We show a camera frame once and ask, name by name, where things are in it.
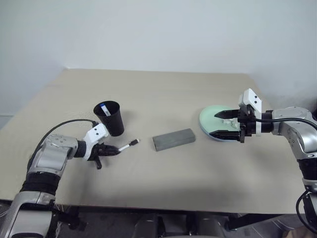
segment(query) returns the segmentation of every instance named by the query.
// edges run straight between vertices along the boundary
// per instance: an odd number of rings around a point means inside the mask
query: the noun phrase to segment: black cable
[[[302,119],[302,118],[279,118],[279,119],[258,119],[255,118],[258,122],[281,122],[281,121],[300,121],[303,123],[306,123],[308,125],[311,125],[313,128],[317,130],[317,124],[311,122],[310,120]]]
[[[308,193],[309,191],[305,191],[303,192],[303,194],[297,199],[297,202],[296,202],[296,213],[297,213],[297,216],[299,218],[299,220],[301,220],[301,222],[304,224],[304,226],[310,230],[312,233],[314,234],[317,234],[317,230],[315,230],[314,228],[312,228],[309,224],[307,224],[304,219],[302,218],[301,214],[299,213],[299,204],[301,202],[301,200],[303,199],[303,197]]]
[[[42,144],[43,144],[44,140],[46,139],[46,137],[47,137],[49,134],[51,134],[55,129],[59,128],[60,126],[65,125],[65,124],[67,124],[67,123],[74,122],[74,121],[89,121],[89,122],[91,122],[91,123],[93,124],[93,127],[96,126],[96,125],[98,125],[98,122],[97,122],[97,121],[90,120],[90,119],[73,119],[73,120],[64,121],[64,122],[62,122],[62,123],[60,123],[60,124],[54,126],[52,129],[50,129],[50,130],[42,137],[42,139],[40,140],[40,142],[39,142],[38,145],[36,146],[36,148],[35,148],[35,150],[34,150],[32,156],[31,156],[31,158],[30,158],[30,160],[29,160],[29,162],[28,162],[28,166],[27,166],[27,169],[28,169],[28,170],[30,169],[30,167],[31,167],[31,165],[32,165],[32,163],[33,163],[33,160],[34,160],[36,154],[37,154],[38,151],[42,148]]]

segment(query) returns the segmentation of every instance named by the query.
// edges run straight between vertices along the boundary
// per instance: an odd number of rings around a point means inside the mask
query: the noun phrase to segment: white wall
[[[0,115],[63,67],[249,73],[311,109],[316,57],[315,0],[1,0]]]

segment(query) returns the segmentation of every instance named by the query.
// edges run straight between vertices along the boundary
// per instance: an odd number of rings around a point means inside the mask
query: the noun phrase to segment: floor
[[[60,238],[130,238],[140,214],[118,213],[84,213],[80,217],[87,221],[85,231],[72,231],[67,226],[61,227]],[[183,215],[162,215],[166,232],[169,236],[180,235],[186,231],[185,217]],[[216,217],[220,223],[226,217]],[[262,222],[254,226],[233,232],[223,229],[226,238],[281,238],[283,233],[302,224],[296,215],[285,215],[275,221]]]

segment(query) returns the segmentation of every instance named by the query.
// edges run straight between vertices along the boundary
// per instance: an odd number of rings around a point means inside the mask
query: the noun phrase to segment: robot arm
[[[218,130],[210,135],[241,143],[244,143],[245,136],[252,134],[259,136],[271,132],[273,135],[284,136],[303,174],[306,192],[302,198],[306,218],[317,229],[317,121],[313,119],[312,113],[299,107],[261,113],[261,100],[251,89],[240,96],[239,107],[238,110],[222,111],[215,115],[221,119],[237,118],[239,131]]]
[[[41,150],[30,162],[26,180],[15,196],[0,230],[0,238],[54,237],[58,212],[54,212],[55,193],[67,160],[83,157],[93,160],[101,168],[98,155],[115,155],[113,146],[98,144],[109,135],[103,124],[89,130],[83,141],[76,138],[49,135]]]

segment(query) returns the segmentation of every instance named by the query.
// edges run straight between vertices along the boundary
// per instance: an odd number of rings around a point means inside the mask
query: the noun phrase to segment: table
[[[107,138],[122,146],[141,142],[115,157],[67,163],[56,194],[66,205],[173,209],[231,213],[295,213],[302,175],[285,138],[263,134],[246,143],[217,142],[199,128],[209,105],[238,108],[252,88],[245,74],[172,73],[66,69],[0,131],[0,199],[13,199],[40,138],[68,120],[97,119],[93,107],[120,103],[125,133]],[[57,133],[81,139],[91,124],[75,122]],[[156,152],[152,136],[191,128],[196,142]]]

